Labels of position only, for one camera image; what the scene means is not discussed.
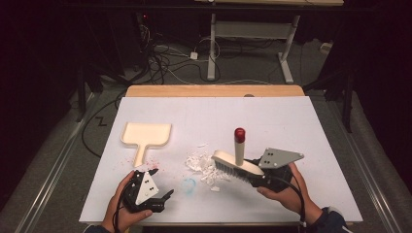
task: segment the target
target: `hand brush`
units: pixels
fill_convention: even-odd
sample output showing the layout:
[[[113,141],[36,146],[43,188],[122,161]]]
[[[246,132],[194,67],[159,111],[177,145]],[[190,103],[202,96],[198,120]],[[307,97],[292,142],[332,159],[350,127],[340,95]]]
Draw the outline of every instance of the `hand brush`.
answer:
[[[257,176],[263,176],[264,173],[257,165],[244,160],[245,135],[246,132],[243,128],[235,129],[235,156],[222,150],[216,150],[212,155],[212,159],[215,160],[216,168],[218,168],[219,170],[222,170],[229,175],[238,177],[248,182],[244,174],[250,173]]]

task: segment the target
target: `floor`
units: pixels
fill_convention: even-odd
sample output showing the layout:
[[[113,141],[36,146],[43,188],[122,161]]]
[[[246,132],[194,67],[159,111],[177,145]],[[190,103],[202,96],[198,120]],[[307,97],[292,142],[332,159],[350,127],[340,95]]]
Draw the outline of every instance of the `floor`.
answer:
[[[288,63],[295,84],[306,85],[316,80],[327,58],[319,51],[321,44],[314,40],[292,45]],[[276,52],[281,51],[283,45],[282,41],[220,41],[218,78],[210,82],[206,80],[207,64],[202,62],[207,59],[204,48],[197,50],[198,61],[187,61],[193,49],[165,39],[154,49],[157,53],[150,61],[151,71],[134,83],[285,84],[276,58]],[[132,79],[139,72],[131,67],[125,77]],[[79,216],[116,116],[118,99],[125,91],[125,87],[108,77],[102,77],[102,83],[102,93],[87,92],[87,112],[80,122],[76,122],[79,104],[77,96],[73,96],[72,111],[50,133],[0,213],[0,232],[82,232],[86,228],[79,223]],[[411,195],[374,137],[356,93],[351,115],[353,133],[350,134],[340,120],[340,100],[327,102],[321,90],[306,94],[311,97],[363,217],[363,222],[351,225],[350,229],[406,232],[412,226]],[[131,232],[174,230],[176,228],[131,228]]]

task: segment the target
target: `red cap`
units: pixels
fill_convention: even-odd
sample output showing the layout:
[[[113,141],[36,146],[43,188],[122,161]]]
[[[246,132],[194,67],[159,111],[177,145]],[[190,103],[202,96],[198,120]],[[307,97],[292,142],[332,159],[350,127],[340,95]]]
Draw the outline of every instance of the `red cap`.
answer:
[[[234,141],[236,143],[244,143],[245,142],[245,130],[243,128],[237,128],[234,130]]]

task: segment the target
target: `table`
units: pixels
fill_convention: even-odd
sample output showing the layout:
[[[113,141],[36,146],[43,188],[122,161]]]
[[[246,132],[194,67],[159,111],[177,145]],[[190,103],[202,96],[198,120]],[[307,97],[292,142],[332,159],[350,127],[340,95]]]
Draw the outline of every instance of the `table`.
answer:
[[[215,0],[217,3],[230,4],[261,4],[261,5],[293,5],[293,6],[342,6],[343,0]],[[210,50],[207,79],[215,79],[216,58],[216,37],[241,37],[241,38],[262,38],[262,39],[286,39],[283,52],[278,53],[279,64],[282,68],[286,83],[293,83],[291,70],[288,65],[288,54],[292,46],[294,33],[297,28],[300,16],[294,16],[291,23],[269,23],[269,22],[247,22],[247,21],[222,21],[216,20],[216,14],[212,14]]]
[[[235,117],[242,113],[244,117]],[[216,181],[221,191],[213,192],[199,174],[185,166],[187,157],[194,153],[207,150],[208,154],[216,149],[232,152],[236,125],[244,125],[247,130],[247,158],[260,157],[265,145],[303,152],[305,158],[296,165],[307,180],[313,200],[322,207],[337,207],[347,221],[362,221],[313,106],[300,87],[148,85],[131,86],[121,100],[80,222],[98,223],[103,219],[106,204],[119,180],[132,169],[130,160],[135,149],[126,148],[120,141],[123,125],[128,121],[172,123],[168,144],[159,150],[150,150],[145,165],[138,169],[158,168],[154,181],[160,189],[159,195],[171,188],[175,192],[166,202],[163,213],[139,224],[297,224],[297,214],[263,198],[248,183],[234,178],[230,182]]]

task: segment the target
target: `dark blue sleeve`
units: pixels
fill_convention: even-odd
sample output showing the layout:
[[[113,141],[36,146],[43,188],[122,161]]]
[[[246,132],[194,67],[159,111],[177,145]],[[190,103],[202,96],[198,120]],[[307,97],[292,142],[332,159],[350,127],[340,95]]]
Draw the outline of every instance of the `dark blue sleeve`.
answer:
[[[346,221],[339,211],[333,207],[322,209],[322,215],[309,226],[309,232],[316,233],[348,233]]]
[[[84,233],[110,233],[110,231],[106,230],[106,228],[101,225],[90,225],[86,228]]]

